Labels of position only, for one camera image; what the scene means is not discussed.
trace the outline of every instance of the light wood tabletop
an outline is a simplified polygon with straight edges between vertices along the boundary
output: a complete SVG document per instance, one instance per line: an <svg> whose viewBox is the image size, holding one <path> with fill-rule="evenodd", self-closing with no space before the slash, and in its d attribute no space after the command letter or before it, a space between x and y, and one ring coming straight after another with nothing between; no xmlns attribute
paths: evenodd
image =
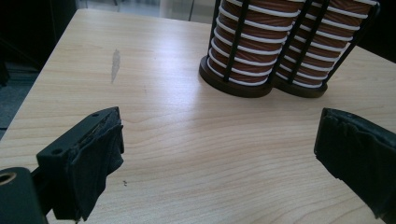
<svg viewBox="0 0 396 224"><path fill-rule="evenodd" d="M124 164L87 223L382 223L314 144L323 107L396 132L396 64L355 48L318 99L239 98L199 76L209 35L208 24L79 10L0 142L0 169L32 171L49 143L119 106Z"/></svg>

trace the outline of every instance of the wooden table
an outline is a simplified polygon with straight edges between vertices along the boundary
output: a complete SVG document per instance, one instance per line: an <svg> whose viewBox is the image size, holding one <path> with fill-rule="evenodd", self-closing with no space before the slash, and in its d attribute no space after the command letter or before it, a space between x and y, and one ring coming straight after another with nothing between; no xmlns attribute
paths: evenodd
<svg viewBox="0 0 396 224"><path fill-rule="evenodd" d="M0 168L33 170L38 151L117 105L125 162L87 223L381 223L313 148L323 107L396 132L396 64L355 48L321 98L239 98L198 74L209 32L79 10L1 141Z"/></svg>

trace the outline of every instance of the black spool frame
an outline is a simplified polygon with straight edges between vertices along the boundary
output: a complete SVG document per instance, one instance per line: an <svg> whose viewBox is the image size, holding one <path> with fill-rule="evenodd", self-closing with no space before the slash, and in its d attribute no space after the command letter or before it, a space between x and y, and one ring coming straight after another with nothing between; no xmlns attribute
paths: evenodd
<svg viewBox="0 0 396 224"><path fill-rule="evenodd" d="M304 87L295 85L295 84L293 84L293 80L295 79L297 71L299 70L301 63L303 62L303 59L311 45L311 42L314 39L315 33L317 32L317 30L321 24L321 20L323 19L324 15L327 11L327 7L329 6L330 0L323 1L320 12L317 15L317 19L315 20L315 23L314 23L313 27L311 28L311 31L309 32L309 36L304 43L304 47L302 49L302 52L300 53L300 58L297 60L297 63L292 68L291 76L287 80L285 80L285 79L282 79L276 75L276 71L277 71L278 67L280 66L280 62L285 57L286 51L289 49L291 41L293 40L297 31L299 30L299 28L303 22L303 19L304 19L306 13L308 12L308 9L312 6L313 0L306 0L301 13L297 17L297 20L295 21L292 29L290 30L288 39L285 41L285 43L282 47L282 50L276 59L276 63L273 67L272 72L270 73L270 75L267 79L267 82L260 86L257 86L257 87L249 87L249 86L242 86L242 85L234 84L234 83L230 82L229 79L230 79L230 74L231 74L231 70L233 67L235 53L237 51L239 40L241 38L242 30L243 30L243 27L245 24L245 18L248 13L248 5L250 3L250 0L242 1L241 15L237 22L235 35L233 37L233 44L232 44L231 51L230 51L230 56L227 61L225 74L223 74L224 77L219 77L219 76L213 74L211 72L211 70L208 69L208 67L206 65L206 60L209 57L209 51L211 49L211 40L214 37L214 31L217 26L216 18L219 16L220 3L221 3L221 0L216 0L214 14L213 14L213 20L212 20L212 27L211 27L211 32L210 32L209 46L207 49L206 56L201 60L200 74L201 74L202 78L208 84L213 86L214 88L216 88L220 91L227 92L231 95L248 97L248 98L264 96L264 95L268 94L272 88L277 88L277 89L287 92L289 94L306 97L306 98L317 98L317 97L322 96L324 94L324 92L327 90L327 82L330 80L332 75L335 73L335 71L338 69L338 67L341 65L341 63L345 60L345 58L348 56L348 54L356 47L356 45L359 43L359 41L363 38L363 36L366 33L366 31L368 30L368 28L374 23L374 20L377 17L377 15L379 14L379 10L380 10L379 3L377 3L375 6L373 6L370 9L370 12L368 13L368 17L363 20L363 22L361 23L361 28L359 29L359 31L355 32L352 40L349 42L349 46L343 52L343 54L337 60L337 62L334 64L332 70L328 73L327 78L322 81L321 87L311 89L311 88L304 88Z"/></svg>

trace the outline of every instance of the dark floor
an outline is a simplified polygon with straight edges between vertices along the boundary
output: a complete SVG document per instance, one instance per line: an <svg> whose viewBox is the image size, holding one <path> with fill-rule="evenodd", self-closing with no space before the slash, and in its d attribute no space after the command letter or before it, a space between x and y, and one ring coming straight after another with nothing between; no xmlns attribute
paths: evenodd
<svg viewBox="0 0 396 224"><path fill-rule="evenodd" d="M38 76L38 71L23 64L7 63L7 70L7 85L0 86L0 141Z"/></svg>

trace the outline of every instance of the gray carpet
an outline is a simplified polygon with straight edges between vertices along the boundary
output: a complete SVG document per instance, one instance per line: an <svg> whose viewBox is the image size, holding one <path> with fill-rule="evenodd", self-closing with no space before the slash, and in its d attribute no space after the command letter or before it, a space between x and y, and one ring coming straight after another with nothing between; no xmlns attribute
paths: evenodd
<svg viewBox="0 0 396 224"><path fill-rule="evenodd" d="M0 141L38 76L34 68L7 63L10 79L0 86Z"/></svg>

